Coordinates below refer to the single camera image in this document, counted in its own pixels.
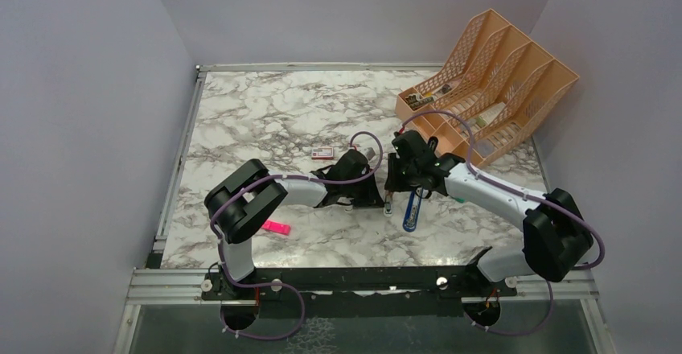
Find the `red white staple box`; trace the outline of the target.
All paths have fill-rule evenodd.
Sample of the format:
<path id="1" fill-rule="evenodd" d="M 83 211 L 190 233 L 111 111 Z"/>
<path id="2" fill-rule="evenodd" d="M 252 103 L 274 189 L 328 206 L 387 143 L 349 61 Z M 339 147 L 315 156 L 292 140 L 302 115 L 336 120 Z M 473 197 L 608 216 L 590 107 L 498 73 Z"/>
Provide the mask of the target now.
<path id="1" fill-rule="evenodd" d="M 330 146 L 321 146 L 313 148 L 310 156 L 315 160 L 330 160 L 335 157 L 335 149 Z"/>

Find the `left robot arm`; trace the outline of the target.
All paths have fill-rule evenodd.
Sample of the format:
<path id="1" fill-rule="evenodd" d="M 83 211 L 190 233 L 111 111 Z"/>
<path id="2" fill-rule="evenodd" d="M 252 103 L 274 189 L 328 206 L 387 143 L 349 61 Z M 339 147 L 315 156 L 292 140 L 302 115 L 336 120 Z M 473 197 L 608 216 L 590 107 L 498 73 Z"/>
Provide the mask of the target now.
<path id="1" fill-rule="evenodd" d="M 306 175 L 272 173 L 251 159 L 215 186 L 204 198 L 210 228 L 219 239 L 220 266 L 227 272 L 222 287 L 233 298 L 252 290 L 255 271 L 251 238 L 281 206 L 382 208 L 368 157 L 348 150 L 335 164 Z"/>

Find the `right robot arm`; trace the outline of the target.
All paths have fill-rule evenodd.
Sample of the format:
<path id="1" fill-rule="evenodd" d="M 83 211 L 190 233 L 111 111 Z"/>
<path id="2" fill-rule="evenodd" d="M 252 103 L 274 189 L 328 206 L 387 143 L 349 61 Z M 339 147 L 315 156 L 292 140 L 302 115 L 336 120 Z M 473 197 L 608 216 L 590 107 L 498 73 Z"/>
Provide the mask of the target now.
<path id="1" fill-rule="evenodd" d="M 388 156 L 388 191 L 423 188 L 473 203 L 505 219 L 523 234 L 520 243 L 487 249 L 470 261 L 465 287 L 486 294 L 506 278 L 536 274 L 562 281 L 594 245 L 581 224 L 573 197 L 564 190 L 549 194 L 523 189 L 482 171 L 471 171 L 464 158 L 435 154 L 415 130 L 396 134 Z"/>

